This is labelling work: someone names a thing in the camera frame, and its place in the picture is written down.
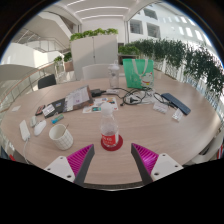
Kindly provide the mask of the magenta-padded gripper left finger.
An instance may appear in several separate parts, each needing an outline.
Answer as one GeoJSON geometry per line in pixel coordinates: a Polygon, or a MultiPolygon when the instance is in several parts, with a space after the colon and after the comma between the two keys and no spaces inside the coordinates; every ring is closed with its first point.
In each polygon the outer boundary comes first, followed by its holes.
{"type": "Polygon", "coordinates": [[[94,154],[94,145],[90,144],[67,157],[59,156],[45,170],[76,185],[83,186],[94,154]]]}

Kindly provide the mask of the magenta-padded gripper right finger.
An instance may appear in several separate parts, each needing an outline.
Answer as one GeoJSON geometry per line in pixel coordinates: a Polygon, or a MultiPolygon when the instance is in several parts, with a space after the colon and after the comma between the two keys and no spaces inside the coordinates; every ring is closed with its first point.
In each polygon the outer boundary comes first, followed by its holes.
{"type": "Polygon", "coordinates": [[[144,185],[182,169],[182,166],[168,154],[157,154],[135,143],[131,144],[131,154],[135,159],[144,185]]]}

